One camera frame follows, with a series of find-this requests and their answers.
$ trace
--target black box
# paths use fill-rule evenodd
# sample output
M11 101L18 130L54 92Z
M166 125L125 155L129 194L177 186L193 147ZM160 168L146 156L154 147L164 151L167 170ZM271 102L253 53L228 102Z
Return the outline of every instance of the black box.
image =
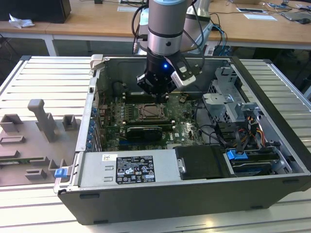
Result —
M1 0L0 20L9 14L20 19L64 23L71 11L69 0Z

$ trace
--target laptop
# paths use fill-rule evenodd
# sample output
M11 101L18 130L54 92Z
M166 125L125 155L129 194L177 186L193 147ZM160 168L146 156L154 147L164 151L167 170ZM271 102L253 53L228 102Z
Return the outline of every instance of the laptop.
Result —
M308 18L311 20L311 14L305 14L305 13L295 13L295 12L281 12L281 15L286 17L287 19L291 21L297 21L303 18Z

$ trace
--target floor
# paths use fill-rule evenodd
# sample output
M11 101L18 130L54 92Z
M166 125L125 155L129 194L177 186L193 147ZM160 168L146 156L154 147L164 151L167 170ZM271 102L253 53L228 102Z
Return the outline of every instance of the floor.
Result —
M10 45L5 41L0 47L0 83L8 76L12 68L18 62L21 55L37 55L47 56L48 51L45 43L40 39L8 39ZM93 51L88 52L85 41L68 41L57 40L56 46L59 50L60 56L90 56L92 54L103 53L108 55L126 55L132 52L131 42L102 42L92 41L91 46ZM239 58L250 59L253 57L254 48L234 48L230 55L238 56ZM309 62L309 53L304 50L282 50L278 51L278 55L273 58L273 63L289 78L292 82L296 80L295 84L300 86L302 80L311 73L311 62ZM308 63L303 72L300 70Z

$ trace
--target blue clip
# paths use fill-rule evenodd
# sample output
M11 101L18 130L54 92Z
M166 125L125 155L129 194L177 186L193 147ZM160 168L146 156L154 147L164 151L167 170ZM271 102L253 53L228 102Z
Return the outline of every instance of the blue clip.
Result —
M58 168L55 171L55 178L67 178L68 168Z
M236 150L229 150L227 152L227 156L229 160L232 159L248 159L247 154L244 152L243 154L238 154Z

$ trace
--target warning label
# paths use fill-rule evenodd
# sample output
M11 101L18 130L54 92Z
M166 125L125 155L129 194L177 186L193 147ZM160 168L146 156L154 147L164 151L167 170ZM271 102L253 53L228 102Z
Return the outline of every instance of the warning label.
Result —
M117 157L117 184L156 182L152 156Z

